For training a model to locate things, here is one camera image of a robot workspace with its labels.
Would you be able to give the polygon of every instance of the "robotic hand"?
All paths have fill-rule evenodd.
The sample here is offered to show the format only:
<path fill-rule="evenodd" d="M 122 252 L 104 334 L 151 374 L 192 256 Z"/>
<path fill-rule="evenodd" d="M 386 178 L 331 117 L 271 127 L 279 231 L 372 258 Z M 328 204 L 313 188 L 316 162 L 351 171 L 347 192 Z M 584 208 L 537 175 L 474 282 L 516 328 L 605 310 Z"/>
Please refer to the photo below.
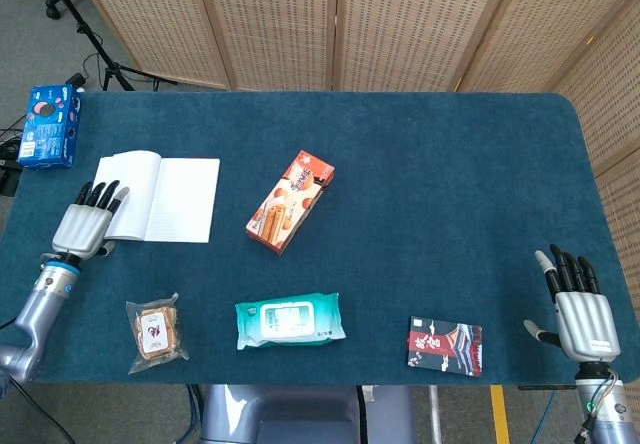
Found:
<path fill-rule="evenodd" d="M 533 321 L 524 326 L 535 339 L 560 347 L 580 366 L 576 386 L 586 420 L 574 442 L 593 444 L 639 444 L 622 381 L 609 368 L 620 355 L 611 307 L 600 293 L 593 267 L 584 257 L 577 260 L 550 246 L 556 265 L 542 252 L 536 259 L 542 267 L 558 316 L 559 334 L 540 329 Z"/>
<path fill-rule="evenodd" d="M 86 183 L 53 237 L 55 252 L 40 257 L 40 276 L 14 323 L 31 338 L 31 345 L 23 348 L 0 344 L 0 398 L 6 394 L 10 380 L 24 383 L 35 377 L 49 331 L 73 291 L 83 262 L 113 250 L 115 244 L 104 242 L 104 235 L 129 192 L 125 187 L 113 196 L 119 183 L 112 182 L 104 194 L 105 183 L 93 190 L 92 183 Z"/>

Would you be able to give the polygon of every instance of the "teal wet wipes package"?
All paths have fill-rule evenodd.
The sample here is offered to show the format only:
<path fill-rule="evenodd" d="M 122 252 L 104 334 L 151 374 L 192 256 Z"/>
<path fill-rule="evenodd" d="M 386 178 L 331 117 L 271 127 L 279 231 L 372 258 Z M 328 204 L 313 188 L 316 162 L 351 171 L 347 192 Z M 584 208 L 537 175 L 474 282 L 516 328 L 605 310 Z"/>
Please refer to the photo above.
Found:
<path fill-rule="evenodd" d="M 347 337 L 337 292 L 236 304 L 238 350 L 273 345 L 314 346 Z"/>

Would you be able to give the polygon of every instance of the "gray carpet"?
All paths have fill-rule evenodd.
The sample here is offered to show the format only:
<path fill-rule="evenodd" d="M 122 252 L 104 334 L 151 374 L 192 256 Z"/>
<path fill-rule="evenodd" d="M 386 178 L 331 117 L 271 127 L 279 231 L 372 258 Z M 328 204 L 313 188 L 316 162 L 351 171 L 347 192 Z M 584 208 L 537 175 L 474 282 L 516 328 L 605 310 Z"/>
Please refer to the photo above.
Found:
<path fill-rule="evenodd" d="M 75 22 L 64 6 L 59 6 L 62 18 L 53 21 L 45 16 L 44 1 L 0 0 L 0 23 L 4 31 L 0 33 L 3 54 L 3 78 L 0 80 L 3 122 L 0 127 L 6 127 L 24 114 L 32 86 L 61 83 L 72 74 L 83 72 L 84 58 L 94 52 L 88 40 L 76 34 Z M 74 2 L 85 20 L 104 38 L 104 45 L 112 57 L 122 64 L 130 64 L 90 0 Z M 89 80 L 85 88 L 98 89 L 95 58 L 87 61 L 86 72 Z M 137 89 L 151 88 L 149 83 L 133 84 Z M 113 83 L 112 88 L 119 89 L 119 86 Z M 177 88 L 166 84 L 160 86 L 161 91 L 175 89 L 209 91 L 186 84 Z M 0 233 L 11 203 L 11 199 L 0 197 Z M 0 321 L 10 317 L 0 316 Z M 78 443 L 169 444 L 180 436 L 189 420 L 184 386 L 33 383 L 27 389 Z M 505 394 L 511 442 L 528 443 L 550 393 L 506 389 Z M 439 396 L 445 443 L 495 442 L 491 398 L 486 387 L 440 388 Z M 418 442 L 426 444 L 431 442 L 426 389 L 414 390 L 414 402 Z M 570 442 L 580 422 L 575 392 L 559 393 L 538 442 Z M 0 401 L 0 442 L 56 444 L 64 440 L 13 392 Z"/>

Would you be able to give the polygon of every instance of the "blue table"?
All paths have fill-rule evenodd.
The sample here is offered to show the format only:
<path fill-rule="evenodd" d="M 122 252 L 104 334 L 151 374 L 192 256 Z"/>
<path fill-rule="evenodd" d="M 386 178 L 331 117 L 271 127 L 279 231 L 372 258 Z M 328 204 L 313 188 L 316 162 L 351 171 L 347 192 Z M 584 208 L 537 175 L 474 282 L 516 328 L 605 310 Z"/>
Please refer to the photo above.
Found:
<path fill-rule="evenodd" d="M 24 172 L 0 244 L 1 321 L 22 307 L 39 255 L 101 156 L 220 158 L 211 241 L 120 242 L 88 263 L 41 380 L 571 383 L 577 366 L 522 326 L 556 328 L 533 257 L 550 242 L 590 258 L 620 335 L 614 367 L 640 375 L 638 325 L 577 116 L 560 96 L 110 92 L 84 95 L 81 113 L 76 165 Z M 244 226 L 300 149 L 336 177 L 277 256 Z M 125 301 L 174 291 L 191 360 L 127 376 L 136 347 Z M 235 350 L 234 303 L 334 291 L 347 339 Z M 484 377 L 407 367 L 411 315 L 483 326 Z M 2 339 L 19 341 L 14 332 Z"/>

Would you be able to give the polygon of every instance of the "notebook page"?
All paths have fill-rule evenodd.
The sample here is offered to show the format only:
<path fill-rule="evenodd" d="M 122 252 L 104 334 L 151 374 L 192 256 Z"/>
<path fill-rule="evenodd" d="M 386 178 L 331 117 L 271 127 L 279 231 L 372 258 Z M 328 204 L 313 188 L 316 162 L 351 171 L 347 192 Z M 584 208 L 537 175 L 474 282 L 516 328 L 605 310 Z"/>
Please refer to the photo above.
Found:
<path fill-rule="evenodd" d="M 118 189 L 129 188 L 129 195 L 113 216 L 105 237 L 144 239 L 160 161 L 158 154 L 149 151 L 123 152 L 100 159 L 94 183 L 108 185 L 117 179 Z"/>
<path fill-rule="evenodd" d="M 145 241 L 209 242 L 219 159 L 162 159 Z"/>

